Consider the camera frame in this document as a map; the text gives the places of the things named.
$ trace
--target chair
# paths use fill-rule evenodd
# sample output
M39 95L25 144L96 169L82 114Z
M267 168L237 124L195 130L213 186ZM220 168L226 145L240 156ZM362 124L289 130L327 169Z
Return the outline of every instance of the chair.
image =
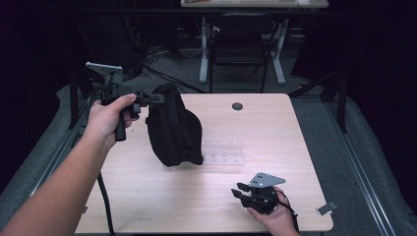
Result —
M275 18L265 14L225 14L212 19L210 25L209 92L212 93L214 66L255 67L255 72L264 67L261 85L264 92L270 49L278 29Z

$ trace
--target hand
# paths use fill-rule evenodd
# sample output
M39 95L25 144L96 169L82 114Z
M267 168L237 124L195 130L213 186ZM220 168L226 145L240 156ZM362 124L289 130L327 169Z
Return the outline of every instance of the hand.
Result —
M278 187L273 187L278 194L279 201L288 205L288 201L281 194L283 193L282 190ZM260 214L251 207L248 207L247 211L256 220L264 224L268 228L269 233L274 236L299 235L294 228L291 212L284 206L278 205L270 214Z
M120 96L107 106L102 106L101 101L96 101L89 111L89 122L84 136L93 139L103 139L106 148L112 148L115 142L114 130L119 121L119 113L126 106L131 105L136 99L134 94ZM130 118L129 112L125 112L126 128L132 125L134 120Z

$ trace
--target gray floor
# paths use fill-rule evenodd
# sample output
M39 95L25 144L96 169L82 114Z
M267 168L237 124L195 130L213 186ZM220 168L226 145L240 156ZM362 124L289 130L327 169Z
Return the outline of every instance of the gray floor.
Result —
M289 93L298 89L299 85L309 82L304 78L290 76L301 45L302 40L292 38L286 40L281 55L281 65L287 84L279 86L272 67L269 67L265 92ZM190 57L195 52L193 50L184 50L179 54L162 52L155 55L153 58L155 60L149 66L190 85L209 90L208 85L199 83L200 55ZM259 82L245 80L252 70L239 71L241 74L236 78L238 73L235 70L231 72L216 70L214 79L218 83L214 85L214 91L257 92ZM230 76L234 76L233 80L240 80L242 83L226 83L225 81L228 80L226 78ZM154 75L147 75L145 71L138 78L126 82L124 87L131 91L151 92L162 83L165 81ZM188 88L181 91L195 92ZM321 88L314 88L302 97L293 98L292 102L325 198L328 202L335 201L339 205L332 215L334 227L326 235L393 235L394 233L417 235L417 220L401 198L385 162L384 154L360 109L348 99L346 110L348 133L342 134L334 124L333 104L321 103L318 98L320 92ZM58 95L61 99L61 107L55 119L0 196L1 228L30 195L45 169L48 168L51 159L57 154L65 155L68 149L62 146L70 143L74 138L66 129L70 122L68 87L62 88ZM380 224L378 220L376 221L378 218L385 223ZM302 233L302 235L319 234Z

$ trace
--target black bag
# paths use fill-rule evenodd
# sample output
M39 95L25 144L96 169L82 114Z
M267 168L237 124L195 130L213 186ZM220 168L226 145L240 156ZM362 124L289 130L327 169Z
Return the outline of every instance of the black bag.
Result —
M165 104L150 105L146 119L153 152L166 166L183 161L203 164L203 129L199 118L185 108L174 84L157 87L152 94L162 94Z

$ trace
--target table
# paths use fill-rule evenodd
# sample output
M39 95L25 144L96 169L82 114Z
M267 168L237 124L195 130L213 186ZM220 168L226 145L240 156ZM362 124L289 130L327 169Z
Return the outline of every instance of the table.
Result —
M181 6L185 8L302 8L302 9L319 9L328 6L327 0L197 0L194 3L186 3L181 0ZM285 78L282 72L279 56L282 51L282 45L288 29L288 20L279 24L276 33L277 42L275 51L271 53L272 65L275 70L276 80L279 85L285 85ZM200 70L200 83L207 82L209 59L207 52L207 35L208 28L206 19L202 20L202 65Z
M127 129L127 141L116 144L102 168L116 232L265 232L230 190L258 172L286 180L279 187L299 214L301 231L331 230L330 215L316 213L326 201L286 94L182 94L182 98L202 122L203 141L243 142L243 163L164 166L150 147L144 108L141 119ZM232 109L234 102L243 109ZM97 184L87 207L77 233L108 232Z

